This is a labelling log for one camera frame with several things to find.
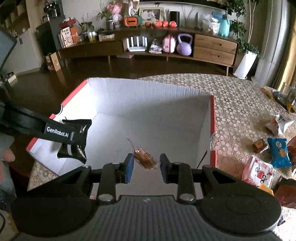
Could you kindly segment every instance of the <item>metal screw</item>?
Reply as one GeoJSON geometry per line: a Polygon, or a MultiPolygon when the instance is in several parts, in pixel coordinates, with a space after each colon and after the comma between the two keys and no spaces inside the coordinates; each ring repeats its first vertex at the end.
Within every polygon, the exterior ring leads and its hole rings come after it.
{"type": "Polygon", "coordinates": [[[180,195],[180,199],[182,199],[183,201],[191,202],[193,201],[194,196],[189,193],[183,193],[180,195]]]}
{"type": "Polygon", "coordinates": [[[99,200],[102,202],[111,202],[113,200],[113,196],[111,194],[101,194],[99,196],[99,200]]]}

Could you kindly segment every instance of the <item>dark floor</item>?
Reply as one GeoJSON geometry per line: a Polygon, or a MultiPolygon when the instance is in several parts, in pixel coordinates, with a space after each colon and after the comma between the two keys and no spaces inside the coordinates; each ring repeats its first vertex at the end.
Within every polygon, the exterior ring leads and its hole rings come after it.
{"type": "MultiPolygon", "coordinates": [[[[204,73],[225,75],[224,66],[164,57],[135,56],[132,59],[86,58],[72,60],[58,72],[39,71],[18,76],[11,86],[0,88],[0,99],[6,96],[15,104],[49,116],[60,111],[60,103],[84,79],[89,77],[117,77],[136,79],[145,76],[174,73],[204,73]]],[[[13,166],[24,174],[32,170],[34,159],[25,148],[32,137],[16,138],[11,149],[16,156],[13,166]]]]}

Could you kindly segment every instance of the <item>white cabinet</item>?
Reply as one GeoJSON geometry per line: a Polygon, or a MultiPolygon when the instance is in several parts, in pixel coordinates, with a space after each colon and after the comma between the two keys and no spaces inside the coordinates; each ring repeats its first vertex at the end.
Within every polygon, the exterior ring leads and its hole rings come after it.
{"type": "Polygon", "coordinates": [[[17,45],[8,57],[3,69],[5,71],[19,74],[28,70],[40,68],[40,62],[34,51],[31,35],[31,29],[17,37],[17,45]]]}

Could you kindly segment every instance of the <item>round table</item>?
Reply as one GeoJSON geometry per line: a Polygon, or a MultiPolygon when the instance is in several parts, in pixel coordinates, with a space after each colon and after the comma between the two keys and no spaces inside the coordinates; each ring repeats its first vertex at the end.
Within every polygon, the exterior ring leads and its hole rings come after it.
{"type": "MultiPolygon", "coordinates": [[[[273,137],[266,128],[272,116],[296,120],[274,100],[262,93],[259,84],[237,78],[211,74],[166,74],[141,78],[140,80],[158,81],[175,85],[190,86],[215,96],[216,137],[214,147],[217,151],[217,167],[237,178],[242,177],[249,156],[254,155],[252,144],[259,138],[273,137]]],[[[296,121],[285,132],[289,141],[296,135],[296,121]]],[[[263,161],[270,162],[268,151],[257,155],[263,161]]],[[[281,175],[291,178],[292,168],[277,169],[274,183],[281,175]]],[[[57,177],[39,162],[35,162],[28,190],[33,189],[57,177]]],[[[292,239],[296,223],[296,210],[282,208],[284,220],[275,233],[284,241],[292,239]]]]}

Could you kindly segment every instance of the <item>stack of books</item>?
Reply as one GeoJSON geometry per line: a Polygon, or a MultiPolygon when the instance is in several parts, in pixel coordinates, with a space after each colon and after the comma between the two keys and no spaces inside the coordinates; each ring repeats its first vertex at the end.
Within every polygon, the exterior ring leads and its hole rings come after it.
{"type": "Polygon", "coordinates": [[[154,39],[151,46],[150,46],[149,53],[161,53],[162,50],[163,49],[162,49],[161,45],[159,44],[158,40],[154,39]]]}

